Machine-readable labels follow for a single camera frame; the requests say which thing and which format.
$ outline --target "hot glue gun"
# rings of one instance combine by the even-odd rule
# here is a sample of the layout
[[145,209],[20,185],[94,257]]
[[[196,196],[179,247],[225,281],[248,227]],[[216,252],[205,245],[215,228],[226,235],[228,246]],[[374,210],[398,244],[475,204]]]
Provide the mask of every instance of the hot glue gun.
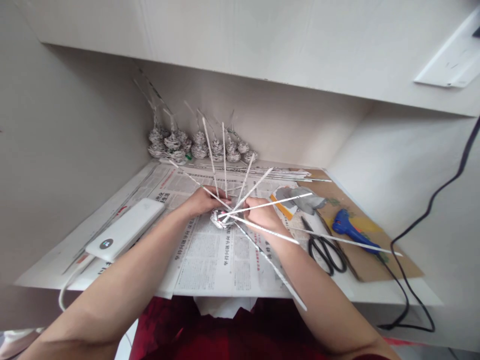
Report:
[[[380,246],[368,240],[356,228],[354,228],[354,226],[350,223],[349,212],[346,209],[342,209],[336,214],[335,220],[333,221],[333,225],[331,227],[333,231],[335,231],[338,234],[348,235],[356,243],[380,248]],[[379,251],[369,249],[369,248],[363,248],[363,250],[374,255],[377,255],[379,253]]]

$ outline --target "red clothing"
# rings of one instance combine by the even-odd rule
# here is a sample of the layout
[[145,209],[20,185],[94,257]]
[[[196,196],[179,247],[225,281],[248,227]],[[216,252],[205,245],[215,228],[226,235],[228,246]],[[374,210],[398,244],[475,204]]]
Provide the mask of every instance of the red clothing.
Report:
[[[154,297],[138,319],[130,360],[326,359],[290,299],[258,299],[233,319],[201,316],[191,296]],[[357,360],[385,360],[364,355]]]

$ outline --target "black scissors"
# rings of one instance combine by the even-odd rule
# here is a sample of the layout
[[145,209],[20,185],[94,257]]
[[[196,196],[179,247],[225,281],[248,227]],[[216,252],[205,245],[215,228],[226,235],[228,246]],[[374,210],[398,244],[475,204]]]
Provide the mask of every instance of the black scissors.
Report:
[[[305,230],[308,230],[311,232],[313,231],[312,227],[309,225],[309,223],[307,222],[307,220],[305,220],[303,216],[301,216],[301,221],[303,222],[303,226],[305,227]],[[318,246],[317,241],[321,244],[323,251]],[[330,254],[330,251],[327,246],[329,246],[338,255],[338,258],[340,259],[340,266],[338,266],[333,260],[332,255]],[[347,261],[345,260],[344,255],[334,244],[332,244],[325,237],[310,234],[310,238],[308,239],[308,253],[310,254],[312,259],[315,259],[314,249],[321,256],[321,258],[325,261],[326,265],[328,266],[327,272],[329,276],[332,276],[335,270],[338,271],[339,273],[344,273],[347,271]]]

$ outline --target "forearm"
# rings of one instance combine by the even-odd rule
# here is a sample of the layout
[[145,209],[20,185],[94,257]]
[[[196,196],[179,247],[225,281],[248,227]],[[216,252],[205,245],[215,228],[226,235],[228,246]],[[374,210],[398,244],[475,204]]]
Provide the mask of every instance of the forearm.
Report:
[[[284,235],[291,236],[287,229],[282,231]],[[379,348],[379,354],[396,359],[381,336],[300,246],[272,235],[267,235],[267,240],[307,307],[305,312],[295,302],[303,321],[329,352],[343,355],[365,349],[374,353]]]
[[168,214],[99,276],[42,334],[43,341],[114,342],[139,317],[158,288],[190,218]]

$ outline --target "desk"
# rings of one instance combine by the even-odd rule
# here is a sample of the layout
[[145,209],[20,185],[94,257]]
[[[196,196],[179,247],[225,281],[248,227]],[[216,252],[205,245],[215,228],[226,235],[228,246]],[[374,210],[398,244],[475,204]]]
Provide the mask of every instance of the desk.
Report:
[[[69,271],[63,273],[72,263],[72,259],[79,252],[79,249],[85,244],[86,239],[94,236],[99,229],[110,218],[114,217],[118,210],[125,203],[125,200],[133,194],[140,186],[147,175],[155,168],[156,161],[149,162],[137,175],[135,175],[125,186],[123,186],[114,196],[105,202],[97,211],[75,228],[62,242],[49,251],[41,260],[26,271],[15,284],[23,287],[61,289],[67,281],[73,266]],[[259,166],[277,166],[294,167],[292,164],[284,164],[269,161],[259,161]],[[321,226],[317,222],[312,222],[314,231],[319,231]],[[345,295],[354,303],[370,304],[390,304],[403,305],[405,298],[393,281],[378,282],[359,282],[350,271],[340,274],[336,273],[333,277],[336,284],[342,289]],[[70,287],[70,290],[85,290],[92,280],[85,280],[79,277]],[[414,278],[409,280],[410,285],[427,306],[440,306],[441,300],[430,289],[423,278]],[[412,305],[417,305],[417,301],[410,295]]]

